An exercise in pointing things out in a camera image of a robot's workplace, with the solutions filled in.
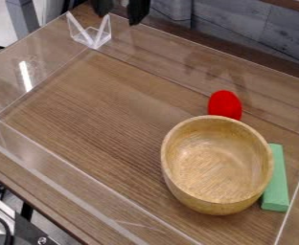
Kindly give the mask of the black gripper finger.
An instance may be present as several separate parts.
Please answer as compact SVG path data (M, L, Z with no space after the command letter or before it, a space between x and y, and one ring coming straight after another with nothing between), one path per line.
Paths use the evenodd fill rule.
M138 25L149 15L151 9L151 0L130 0L127 7L130 25Z
M91 0L94 11L99 17L105 17L114 9L114 0Z

